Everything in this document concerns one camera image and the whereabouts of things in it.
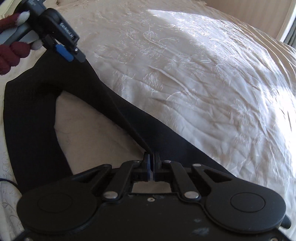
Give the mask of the left hand maroon glove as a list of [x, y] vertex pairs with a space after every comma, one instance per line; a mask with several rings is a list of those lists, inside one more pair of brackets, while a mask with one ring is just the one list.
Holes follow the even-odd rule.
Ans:
[[[29, 16], [30, 12], [24, 11], [1, 19], [1, 33], [24, 24]], [[26, 58], [31, 50], [38, 50], [42, 46], [43, 43], [40, 39], [32, 43], [13, 42], [10, 45], [1, 44], [1, 75], [9, 73], [11, 68], [17, 66], [21, 58]]]

